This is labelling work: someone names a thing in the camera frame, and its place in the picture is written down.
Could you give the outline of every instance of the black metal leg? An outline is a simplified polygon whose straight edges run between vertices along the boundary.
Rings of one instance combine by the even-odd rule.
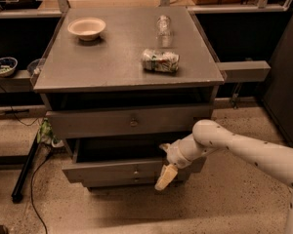
[[[19,179],[17,181],[17,184],[13,190],[13,193],[12,193],[12,201],[13,203],[19,203],[22,199],[22,195],[21,195],[21,190],[22,190],[22,187],[23,187],[23,184],[26,180],[26,177],[27,177],[27,174],[28,174],[28,170],[31,166],[31,163],[32,163],[32,160],[36,154],[36,151],[37,151],[37,147],[38,147],[38,143],[37,143],[37,136],[34,140],[34,142],[32,143],[31,145],[31,148],[30,148],[30,151],[27,155],[27,159],[24,163],[24,165],[22,166],[22,169],[21,169],[21,174],[19,176]]]

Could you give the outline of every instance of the black cable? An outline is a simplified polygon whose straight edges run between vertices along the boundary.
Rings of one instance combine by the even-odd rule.
[[[4,92],[4,93],[6,93],[7,95],[9,94],[1,85],[0,85],[0,89]],[[26,124],[25,122],[23,122],[23,121],[21,121],[20,119],[19,119],[19,117],[16,115],[16,111],[13,109],[13,107],[12,107],[12,104],[10,103],[10,107],[11,107],[11,110],[12,110],[12,113],[13,113],[13,115],[14,115],[14,117],[20,122],[20,123],[22,123],[23,125],[25,125],[25,126],[27,126],[27,127],[30,127],[30,126],[32,126],[39,118],[36,118],[33,122],[31,122],[30,124]]]
[[[30,182],[30,202],[32,205],[32,208],[35,210],[36,215],[38,216],[39,220],[42,222],[43,227],[45,228],[46,234],[48,234],[48,228],[44,220],[42,219],[41,215],[38,213],[33,200],[33,180],[35,178],[36,173],[39,171],[39,169],[49,160],[49,158],[52,156],[52,152],[50,151],[48,155],[46,156],[46,159],[39,165],[39,167],[35,170],[35,172],[32,174],[31,182]]]

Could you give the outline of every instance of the white bowl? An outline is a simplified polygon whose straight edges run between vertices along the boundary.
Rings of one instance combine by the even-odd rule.
[[[95,40],[105,29],[106,24],[101,19],[84,18],[76,19],[68,25],[68,32],[79,37],[83,41]]]
[[[15,58],[0,58],[0,70],[5,66],[8,67],[6,71],[0,71],[0,77],[7,77],[12,75],[16,71],[18,61]]]

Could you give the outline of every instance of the drawer front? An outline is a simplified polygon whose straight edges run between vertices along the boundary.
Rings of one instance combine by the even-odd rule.
[[[160,175],[163,166],[161,158],[145,160],[127,160],[117,162],[76,163],[63,167],[69,182],[97,182],[132,180],[138,182],[143,178],[155,178]]]
[[[209,104],[132,110],[50,111],[59,138],[104,137],[190,131],[197,119],[209,118]]]

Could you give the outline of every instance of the gray tabletop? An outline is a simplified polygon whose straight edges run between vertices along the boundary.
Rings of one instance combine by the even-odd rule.
[[[174,32],[169,48],[160,48],[156,22],[171,18]],[[67,31],[79,18],[105,21],[101,38],[83,42]],[[144,49],[180,55],[176,73],[144,70]],[[184,7],[69,9],[34,90],[51,92],[121,91],[168,87],[214,86],[224,79],[188,10]]]

